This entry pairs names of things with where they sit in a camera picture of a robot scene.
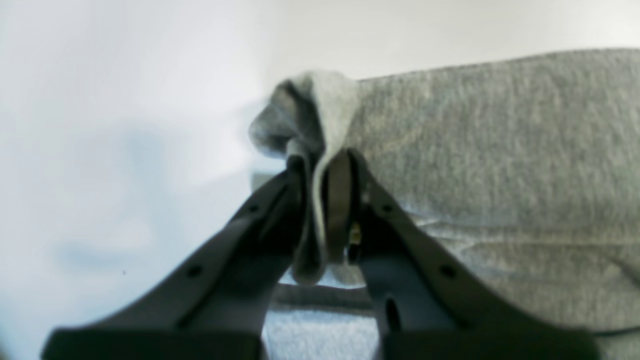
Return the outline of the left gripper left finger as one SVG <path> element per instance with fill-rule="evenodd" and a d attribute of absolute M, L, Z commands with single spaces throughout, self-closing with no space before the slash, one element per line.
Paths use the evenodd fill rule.
<path fill-rule="evenodd" d="M 266 312 L 306 218 L 305 164 L 293 155 L 167 278 L 105 319 L 58 328 L 42 358 L 263 360 Z"/>

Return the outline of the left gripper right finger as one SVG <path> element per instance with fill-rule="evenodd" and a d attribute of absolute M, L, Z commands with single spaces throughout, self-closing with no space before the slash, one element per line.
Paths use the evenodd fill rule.
<path fill-rule="evenodd" d="M 354 149 L 325 175 L 327 259 L 361 271 L 384 360 L 599 360 L 586 330 L 551 325 L 482 284 L 419 230 Z"/>

